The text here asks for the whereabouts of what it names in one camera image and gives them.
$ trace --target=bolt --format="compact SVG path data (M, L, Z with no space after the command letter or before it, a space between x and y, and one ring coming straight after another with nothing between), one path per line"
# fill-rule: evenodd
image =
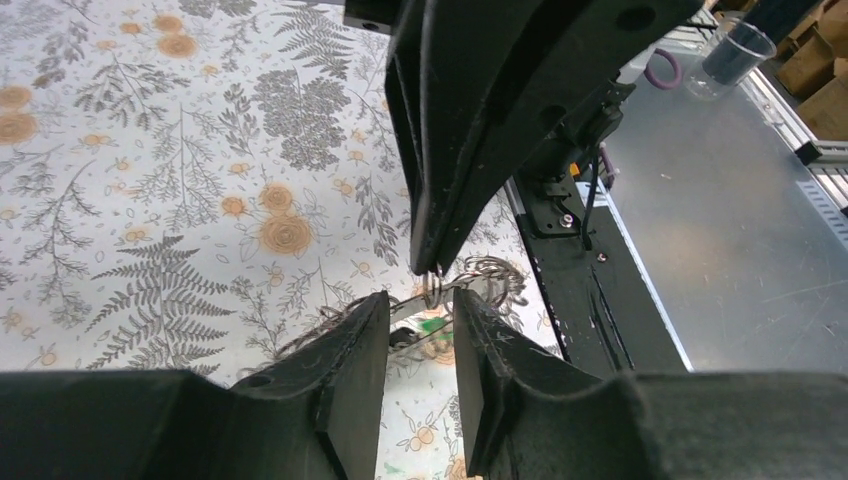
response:
M574 217L566 213L559 219L559 224L562 227L571 228L571 225L574 224Z

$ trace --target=metal keyring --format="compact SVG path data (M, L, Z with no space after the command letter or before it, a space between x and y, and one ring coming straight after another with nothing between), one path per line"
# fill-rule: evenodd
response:
M433 310L442 303L442 267L436 265L436 272L435 276L433 272L424 274L424 305L427 310ZM431 292L435 293L435 298L430 298Z

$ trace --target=metal table surface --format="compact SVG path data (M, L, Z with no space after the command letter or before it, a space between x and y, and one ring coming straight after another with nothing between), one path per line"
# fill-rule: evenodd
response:
M779 133L791 110L746 82L705 103L640 79L606 142L611 196L694 370L842 372L844 235Z

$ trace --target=patterned fabric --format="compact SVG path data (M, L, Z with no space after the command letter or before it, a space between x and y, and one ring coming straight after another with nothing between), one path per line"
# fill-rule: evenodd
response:
M341 19L270 0L0 0L4 369L189 368L228 386L321 306L420 293L387 38ZM529 275L503 198L468 255ZM552 345L527 283L507 319ZM424 353L388 373L377 478L464 478L453 350Z

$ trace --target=green object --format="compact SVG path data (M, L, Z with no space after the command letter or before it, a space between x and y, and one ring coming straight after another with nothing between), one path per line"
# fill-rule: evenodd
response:
M447 324L448 321L444 317L433 317L422 320L418 323L418 326L421 328L421 330L424 330L424 333L426 333L427 335L432 335L438 332L439 330L445 328ZM453 332L439 335L438 339L453 340Z
M395 473L403 473L403 470L401 470L397 467L393 467L393 466L389 465L388 463L383 462L383 466L386 467L386 474L388 474L388 475L392 475L392 474L395 474Z

